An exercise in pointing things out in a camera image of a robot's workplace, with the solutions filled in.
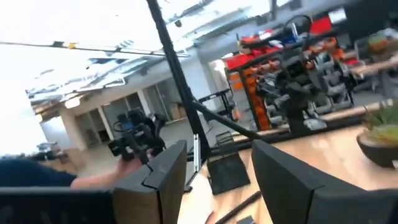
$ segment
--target ceiling beam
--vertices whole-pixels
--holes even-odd
[[[278,10],[277,0],[271,0],[271,21],[276,20],[277,10]]]
[[[118,50],[116,47],[115,50],[106,50],[106,49],[91,49],[91,48],[83,48],[83,47],[73,47],[69,48],[63,45],[63,42],[55,41],[52,45],[41,45],[41,44],[24,44],[24,43],[15,43],[15,42],[0,42],[0,45],[18,45],[18,46],[25,46],[25,47],[46,47],[46,48],[53,48],[53,49],[69,49],[69,50],[84,50],[84,51],[92,51],[92,52],[107,52],[107,53],[119,53],[119,54],[133,54],[133,55],[146,55],[146,56],[153,56],[153,57],[164,57],[164,52],[159,51],[150,51],[150,50],[137,50],[137,49],[129,49],[124,48]],[[189,57],[188,54],[177,54],[178,57]]]

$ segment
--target metal rod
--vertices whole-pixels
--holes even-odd
[[[191,125],[192,132],[193,134],[199,135],[199,140],[201,144],[200,154],[202,156],[202,159],[207,159],[210,155],[210,146],[207,141],[205,131],[203,130],[203,126],[201,125],[199,115],[196,109],[193,107],[192,93],[185,79],[181,64],[177,58],[177,54],[174,51],[173,42],[169,36],[169,32],[167,31],[166,24],[162,17],[162,12],[159,8],[157,0],[147,0],[147,3],[152,18],[155,22],[157,31],[159,33],[159,39],[163,45],[164,53],[166,55],[166,59],[169,63],[170,70],[174,77],[178,93],[181,96],[182,103],[185,107],[185,111],[187,112],[187,118]]]
[[[25,46],[25,47],[48,47],[48,48],[54,48],[54,49],[69,49],[69,50],[87,50],[87,51],[100,51],[100,52],[107,52],[107,53],[121,53],[121,54],[134,54],[134,55],[148,55],[148,56],[155,56],[155,57],[164,57],[165,53],[163,52],[153,52],[150,50],[138,50],[141,52],[119,52],[116,50],[101,50],[101,49],[89,49],[89,48],[68,48],[65,46],[53,46],[53,45],[42,45],[42,44],[24,44],[24,43],[13,43],[13,42],[0,42],[0,45],[18,45],[18,46]],[[178,57],[189,57],[188,54],[177,54]]]
[[[157,85],[158,85],[158,84],[155,84],[154,86],[156,87],[157,94],[159,95],[160,102],[162,103],[163,109],[164,109],[164,111],[166,112],[166,115],[167,115],[168,119],[171,120],[171,118],[172,118],[172,117],[171,117],[171,114],[169,114],[169,111],[167,111],[166,105],[164,104],[163,96],[162,96],[162,94],[160,93],[159,87],[158,87]]]
[[[192,102],[192,103],[193,103],[195,109],[198,110],[199,112],[202,112],[204,116],[213,117],[214,120],[241,133],[242,135],[248,137],[249,139],[262,139],[262,136],[259,135],[258,133],[254,132],[254,131],[249,131],[245,128],[242,128],[240,125],[236,124],[235,122],[232,122],[232,121],[220,116],[219,114],[214,113],[211,110],[207,109],[206,106],[203,106],[202,104],[200,104],[198,102]]]

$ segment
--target hand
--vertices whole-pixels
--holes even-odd
[[[116,166],[116,173],[120,177],[132,174],[134,171],[138,170],[142,166],[139,158],[134,158],[133,160],[126,162],[122,158],[119,159],[118,165]]]

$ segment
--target person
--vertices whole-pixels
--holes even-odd
[[[115,168],[105,173],[92,177],[77,177],[30,159],[3,159],[0,160],[0,187],[102,188],[133,173],[141,165],[138,158],[129,162],[120,159]]]

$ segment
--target plant pot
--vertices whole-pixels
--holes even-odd
[[[365,133],[359,134],[356,141],[363,154],[375,164],[385,168],[396,168],[398,162],[398,145],[380,144],[370,139]]]

